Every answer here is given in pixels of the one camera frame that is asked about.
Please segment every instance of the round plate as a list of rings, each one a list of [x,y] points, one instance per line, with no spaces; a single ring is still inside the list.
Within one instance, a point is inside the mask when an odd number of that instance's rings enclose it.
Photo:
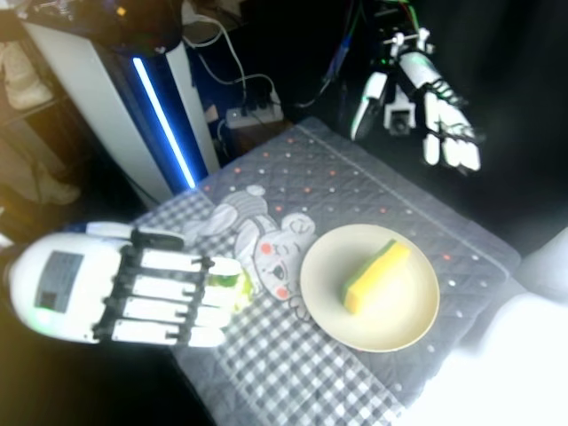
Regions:
[[[405,270],[372,312],[347,312],[340,301],[341,286],[391,239],[411,249]],[[432,265],[411,241],[381,226],[348,225],[326,233],[304,259],[300,287],[318,325],[361,351],[405,348],[426,334],[438,314],[440,292]]]

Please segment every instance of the red dot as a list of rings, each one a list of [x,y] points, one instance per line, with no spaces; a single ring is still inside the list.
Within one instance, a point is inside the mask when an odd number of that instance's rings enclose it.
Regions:
[[[272,246],[267,242],[260,246],[260,251],[262,251],[266,255],[270,255],[272,253]]]
[[[276,290],[276,296],[278,296],[280,299],[287,299],[288,291],[284,287],[280,287]]]

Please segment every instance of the bear illustration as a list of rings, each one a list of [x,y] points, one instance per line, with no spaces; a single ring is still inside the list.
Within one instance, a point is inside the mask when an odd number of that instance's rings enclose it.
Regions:
[[[260,185],[227,195],[209,218],[184,226],[189,244],[198,237],[212,237],[234,230],[234,256],[250,275],[255,292],[267,291],[288,302],[301,320],[309,314],[300,296],[300,267],[308,248],[316,240],[316,226],[303,213],[284,216],[280,225],[268,215]]]

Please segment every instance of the sponge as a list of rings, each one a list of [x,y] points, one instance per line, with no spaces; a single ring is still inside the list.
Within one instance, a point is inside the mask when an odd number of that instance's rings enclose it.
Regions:
[[[400,271],[410,256],[410,248],[390,240],[381,251],[342,287],[341,301],[350,313],[363,312],[372,305],[391,280],[393,273]]]

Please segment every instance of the checkered fabric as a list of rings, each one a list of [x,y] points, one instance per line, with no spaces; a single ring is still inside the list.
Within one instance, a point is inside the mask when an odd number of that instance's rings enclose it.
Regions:
[[[251,195],[257,198],[249,203]],[[282,232],[294,215],[315,224],[314,238],[341,225],[381,225],[412,240],[432,262],[441,305],[431,331],[418,343],[398,352],[368,353],[349,349],[313,320],[298,318],[299,293],[281,301],[259,285],[253,304],[234,315],[225,344],[207,351],[174,350],[220,426],[390,424],[420,395],[519,262],[502,241],[314,119],[241,157],[205,179],[199,190],[179,195],[138,224],[200,231],[222,204],[231,204],[221,217],[223,230],[198,235],[189,251],[239,255],[235,240],[247,222],[244,216],[261,236]],[[224,226],[231,220],[238,225]]]

